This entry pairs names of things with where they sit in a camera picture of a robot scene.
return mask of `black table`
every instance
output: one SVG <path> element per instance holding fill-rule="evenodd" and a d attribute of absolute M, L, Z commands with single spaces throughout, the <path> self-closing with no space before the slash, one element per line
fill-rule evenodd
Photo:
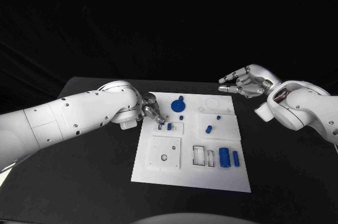
<path fill-rule="evenodd" d="M 113 79 L 74 77 L 59 98 Z M 228 95 L 218 83 L 127 80 L 140 92 Z M 260 223 L 338 220 L 338 154 L 311 127 L 286 129 L 254 113 L 266 96 L 231 94 L 251 193 L 130 182 L 142 124 L 105 127 L 40 150 L 0 187 L 0 219 L 45 224 L 130 223 L 199 212 Z"/>

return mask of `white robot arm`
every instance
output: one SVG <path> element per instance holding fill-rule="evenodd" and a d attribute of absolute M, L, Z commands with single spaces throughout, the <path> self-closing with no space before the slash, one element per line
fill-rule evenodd
<path fill-rule="evenodd" d="M 267 122 L 273 118 L 292 130 L 309 125 L 322 138 L 338 144 L 338 97 L 305 81 L 282 82 L 261 66 L 251 64 L 224 78 L 237 78 L 237 86 L 220 86 L 218 90 L 240 93 L 247 98 L 267 95 L 267 101 L 254 110 Z"/>
<path fill-rule="evenodd" d="M 110 82 L 95 91 L 0 115 L 0 171 L 39 149 L 110 121 L 120 123 L 124 130 L 136 127 L 144 116 L 163 124 L 155 95 L 140 95 L 126 81 Z"/>

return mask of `blue part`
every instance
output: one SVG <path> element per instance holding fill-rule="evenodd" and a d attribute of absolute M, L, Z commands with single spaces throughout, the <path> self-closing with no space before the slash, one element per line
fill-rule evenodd
<path fill-rule="evenodd" d="M 209 134 L 211 130 L 212 130 L 212 126 L 208 126 L 208 128 L 205 130 L 207 134 Z"/>
<path fill-rule="evenodd" d="M 220 164 L 222 168 L 231 167 L 228 148 L 225 147 L 220 148 Z"/>
<path fill-rule="evenodd" d="M 240 161 L 238 161 L 238 154 L 237 151 L 233 151 L 233 156 L 234 156 L 234 166 L 240 167 Z"/>
<path fill-rule="evenodd" d="M 183 103 L 182 96 L 179 96 L 179 99 L 170 103 L 170 108 L 172 108 L 173 112 L 176 112 L 176 113 L 179 113 L 185 110 L 185 103 Z"/>

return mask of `white board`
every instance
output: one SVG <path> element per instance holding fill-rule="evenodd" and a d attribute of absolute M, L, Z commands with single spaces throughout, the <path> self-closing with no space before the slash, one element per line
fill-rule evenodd
<path fill-rule="evenodd" d="M 159 130 L 156 122 L 149 118 L 143 119 L 131 181 L 251 192 L 231 96 L 152 93 L 157 98 L 162 117 L 168 119 L 168 123 L 172 123 L 172 130 L 168 131 L 168 125 Z M 179 96 L 183 96 L 186 108 L 176 113 L 170 109 L 170 103 Z M 205 132 L 208 125 L 214 126 L 209 134 Z M 153 151 L 153 146 L 157 145 L 152 142 L 155 138 L 162 138 L 160 145 L 165 145 L 166 153 L 175 153 L 170 157 L 168 155 L 168 159 L 175 157 L 175 162 L 178 161 L 178 148 L 175 152 L 169 149 L 175 140 L 176 142 L 179 140 L 179 166 L 173 161 L 162 160 L 162 155 L 166 154 L 160 149 Z M 202 146 L 204 166 L 194 165 L 194 146 Z M 218 149 L 221 147 L 230 150 L 230 168 L 220 166 Z M 211 159 L 208 151 L 212 151 L 214 167 L 208 166 Z M 233 151 L 238 153 L 240 167 L 234 166 Z M 195 156 L 201 160 L 201 151 L 195 153 Z"/>

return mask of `hole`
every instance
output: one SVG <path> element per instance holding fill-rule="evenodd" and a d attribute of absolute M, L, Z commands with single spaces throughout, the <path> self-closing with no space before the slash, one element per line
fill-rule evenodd
<path fill-rule="evenodd" d="M 160 159 L 162 159 L 162 161 L 166 161 L 166 160 L 168 160 L 168 156 L 166 156 L 166 155 L 162 155 L 162 156 L 160 156 Z"/>

